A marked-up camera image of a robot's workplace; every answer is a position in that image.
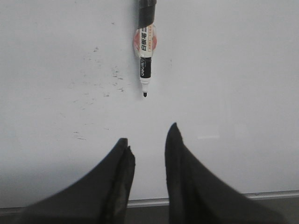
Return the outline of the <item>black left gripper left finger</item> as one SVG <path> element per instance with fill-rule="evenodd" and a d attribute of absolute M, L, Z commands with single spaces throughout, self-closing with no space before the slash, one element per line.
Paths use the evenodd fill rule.
<path fill-rule="evenodd" d="M 66 189 L 26 207 L 18 224 L 122 224 L 134 178 L 135 156 L 120 138 L 89 173 Z"/>

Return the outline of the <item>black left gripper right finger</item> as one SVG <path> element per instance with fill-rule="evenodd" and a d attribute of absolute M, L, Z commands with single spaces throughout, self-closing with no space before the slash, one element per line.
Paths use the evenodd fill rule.
<path fill-rule="evenodd" d="M 165 143 L 170 224 L 285 224 L 286 218 L 248 199 L 208 170 L 185 146 L 176 123 Z"/>

